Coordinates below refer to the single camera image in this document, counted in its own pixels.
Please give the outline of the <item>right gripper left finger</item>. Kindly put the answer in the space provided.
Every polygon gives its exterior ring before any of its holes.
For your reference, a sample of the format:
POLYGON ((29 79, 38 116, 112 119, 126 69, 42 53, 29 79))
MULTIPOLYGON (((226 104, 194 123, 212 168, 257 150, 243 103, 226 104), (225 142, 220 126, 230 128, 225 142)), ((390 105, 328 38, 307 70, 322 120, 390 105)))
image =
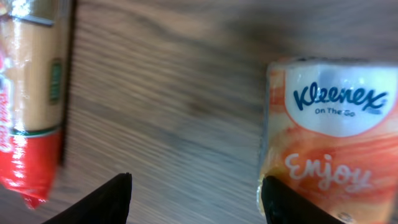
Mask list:
POLYGON ((126 224, 132 175, 121 173, 43 224, 126 224))

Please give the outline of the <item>spaghetti packet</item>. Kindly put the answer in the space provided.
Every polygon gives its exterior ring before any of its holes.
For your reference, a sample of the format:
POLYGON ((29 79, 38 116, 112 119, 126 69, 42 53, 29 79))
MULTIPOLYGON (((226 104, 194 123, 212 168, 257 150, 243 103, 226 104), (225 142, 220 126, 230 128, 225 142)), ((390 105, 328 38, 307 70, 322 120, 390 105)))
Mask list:
POLYGON ((1 184, 47 201, 62 146, 73 2, 1 2, 1 184))

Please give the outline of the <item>orange tissue pack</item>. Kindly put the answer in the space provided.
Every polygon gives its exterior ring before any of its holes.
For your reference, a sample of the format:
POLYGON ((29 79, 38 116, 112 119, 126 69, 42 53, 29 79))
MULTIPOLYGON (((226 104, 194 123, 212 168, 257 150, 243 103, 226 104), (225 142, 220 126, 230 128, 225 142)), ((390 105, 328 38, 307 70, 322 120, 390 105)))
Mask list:
POLYGON ((270 63, 257 188, 264 217, 267 176, 343 223, 396 223, 397 64, 270 63))

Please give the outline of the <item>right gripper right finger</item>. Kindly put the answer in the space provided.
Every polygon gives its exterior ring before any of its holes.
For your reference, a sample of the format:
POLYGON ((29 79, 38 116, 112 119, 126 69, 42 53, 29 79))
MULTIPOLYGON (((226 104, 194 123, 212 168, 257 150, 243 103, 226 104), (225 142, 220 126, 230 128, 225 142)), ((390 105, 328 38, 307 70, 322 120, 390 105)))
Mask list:
POLYGON ((344 224, 273 176, 262 181, 267 224, 344 224))

